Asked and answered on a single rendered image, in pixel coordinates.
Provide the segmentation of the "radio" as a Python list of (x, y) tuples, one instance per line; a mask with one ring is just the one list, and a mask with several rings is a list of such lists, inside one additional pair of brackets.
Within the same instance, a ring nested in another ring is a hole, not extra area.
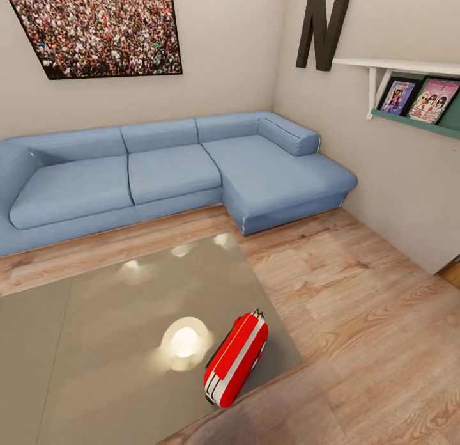
[(262, 357), (267, 333), (262, 312), (244, 313), (235, 320), (233, 329), (206, 366), (204, 387), (211, 405), (229, 407), (236, 400), (249, 373)]

